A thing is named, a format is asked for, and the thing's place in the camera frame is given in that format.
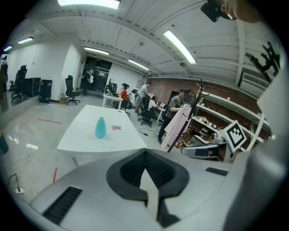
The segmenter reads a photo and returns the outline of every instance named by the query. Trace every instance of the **cable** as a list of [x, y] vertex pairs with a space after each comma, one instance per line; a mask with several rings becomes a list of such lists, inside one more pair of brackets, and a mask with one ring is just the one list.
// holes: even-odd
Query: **cable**
[[33, 58], [33, 61], [32, 61], [32, 64], [33, 64], [33, 65], [34, 65], [35, 56], [36, 56], [36, 53], [37, 53], [37, 50], [38, 50], [40, 41], [41, 41], [41, 39], [42, 39], [42, 36], [43, 36], [43, 34], [41, 35], [41, 37], [40, 37], [40, 39], [39, 39], [39, 42], [38, 42], [38, 45], [37, 45], [37, 48], [36, 48], [36, 51], [35, 51], [35, 54], [34, 54], [34, 58]]
[[10, 178], [11, 178], [12, 176], [16, 176], [17, 188], [18, 188], [18, 191], [20, 192], [20, 188], [19, 188], [19, 185], [18, 185], [18, 179], [17, 179], [17, 174], [16, 174], [16, 173], [13, 174], [13, 175], [11, 175], [11, 176], [9, 176], [8, 183], [7, 183], [7, 187], [9, 186], [9, 181], [10, 181]]
[[139, 132], [142, 133], [143, 135], [146, 135], [146, 136], [149, 136], [149, 137], [157, 137], [158, 135], [156, 135], [156, 136], [150, 136], [150, 135], [147, 135], [146, 133], [144, 133], [143, 130], [148, 130], [148, 131], [151, 131], [151, 132], [159, 132], [159, 129], [149, 130], [149, 129], [146, 129], [146, 128], [139, 128], [138, 130], [139, 130]]

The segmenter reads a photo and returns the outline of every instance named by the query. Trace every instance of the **black rectangular slot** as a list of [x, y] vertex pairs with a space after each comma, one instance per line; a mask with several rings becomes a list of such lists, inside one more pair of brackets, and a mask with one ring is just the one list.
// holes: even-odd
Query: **black rectangular slot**
[[59, 225], [70, 210], [82, 189], [68, 187], [64, 193], [44, 212], [43, 216], [51, 222]]

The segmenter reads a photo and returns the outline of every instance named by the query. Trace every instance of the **woman in red shirt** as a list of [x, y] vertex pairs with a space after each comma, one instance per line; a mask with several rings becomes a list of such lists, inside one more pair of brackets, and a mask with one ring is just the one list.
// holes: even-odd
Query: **woman in red shirt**
[[123, 84], [121, 85], [121, 98], [127, 99], [127, 92], [126, 92], [126, 90], [127, 90], [127, 88], [129, 88], [129, 87], [130, 87], [130, 86], [127, 85], [126, 83], [123, 83]]

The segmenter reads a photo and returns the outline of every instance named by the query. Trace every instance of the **red tape on floor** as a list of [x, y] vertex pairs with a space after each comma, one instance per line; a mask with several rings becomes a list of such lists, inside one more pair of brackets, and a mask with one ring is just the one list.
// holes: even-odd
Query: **red tape on floor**
[[55, 122], [55, 121], [50, 121], [50, 120], [42, 120], [42, 121], [47, 121], [47, 122], [62, 124], [61, 122]]
[[57, 173], [57, 168], [55, 168], [55, 171], [54, 171], [53, 182], [52, 182], [53, 184], [54, 184], [54, 182], [55, 182], [56, 173]]

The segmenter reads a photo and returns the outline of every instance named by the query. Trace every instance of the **white ceiling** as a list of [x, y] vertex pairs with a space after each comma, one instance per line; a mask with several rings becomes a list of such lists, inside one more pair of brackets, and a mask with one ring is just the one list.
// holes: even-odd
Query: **white ceiling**
[[[88, 5], [60, 7], [57, 0], [41, 1], [11, 34], [9, 42], [41, 34], [75, 33], [80, 44], [109, 51], [111, 60], [135, 70], [139, 69], [128, 64], [128, 59], [143, 64], [150, 69], [147, 76], [194, 75], [236, 86], [242, 68], [257, 72], [244, 54], [248, 52], [264, 64], [262, 45], [270, 41], [276, 48], [276, 35], [262, 23], [223, 18], [213, 23], [200, 10], [204, 2], [121, 0], [114, 10]], [[169, 29], [193, 55], [196, 65], [191, 65], [163, 35]]]

